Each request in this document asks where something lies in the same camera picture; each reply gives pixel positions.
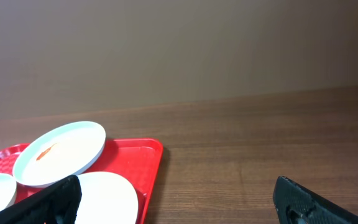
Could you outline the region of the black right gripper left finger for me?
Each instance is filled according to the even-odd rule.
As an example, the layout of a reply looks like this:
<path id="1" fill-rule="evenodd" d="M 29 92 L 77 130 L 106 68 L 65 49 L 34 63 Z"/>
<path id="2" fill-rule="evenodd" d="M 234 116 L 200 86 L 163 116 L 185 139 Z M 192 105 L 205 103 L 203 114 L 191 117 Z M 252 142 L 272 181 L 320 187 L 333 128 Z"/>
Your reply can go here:
<path id="1" fill-rule="evenodd" d="M 79 178 L 69 175 L 0 211 L 0 224 L 74 224 L 81 197 Z"/>

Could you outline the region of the white plate back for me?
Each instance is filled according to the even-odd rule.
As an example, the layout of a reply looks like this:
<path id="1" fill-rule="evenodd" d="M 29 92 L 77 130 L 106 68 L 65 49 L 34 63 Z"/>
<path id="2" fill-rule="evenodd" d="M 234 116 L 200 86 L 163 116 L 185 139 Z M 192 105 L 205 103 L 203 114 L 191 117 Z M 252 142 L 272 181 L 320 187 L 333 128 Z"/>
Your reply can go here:
<path id="1" fill-rule="evenodd" d="M 90 168 L 100 157 L 106 131 L 93 121 L 77 121 L 55 128 L 30 143 L 12 168 L 15 180 L 43 188 Z"/>

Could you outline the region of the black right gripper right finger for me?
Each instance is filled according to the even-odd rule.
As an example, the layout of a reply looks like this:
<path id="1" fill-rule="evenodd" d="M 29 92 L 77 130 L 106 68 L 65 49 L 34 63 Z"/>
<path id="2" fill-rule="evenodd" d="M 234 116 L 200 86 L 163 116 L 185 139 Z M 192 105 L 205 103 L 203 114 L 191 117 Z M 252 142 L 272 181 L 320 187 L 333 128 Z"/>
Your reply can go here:
<path id="1" fill-rule="evenodd" d="M 280 224 L 358 224 L 358 216 L 293 180 L 278 177 L 273 203 Z"/>

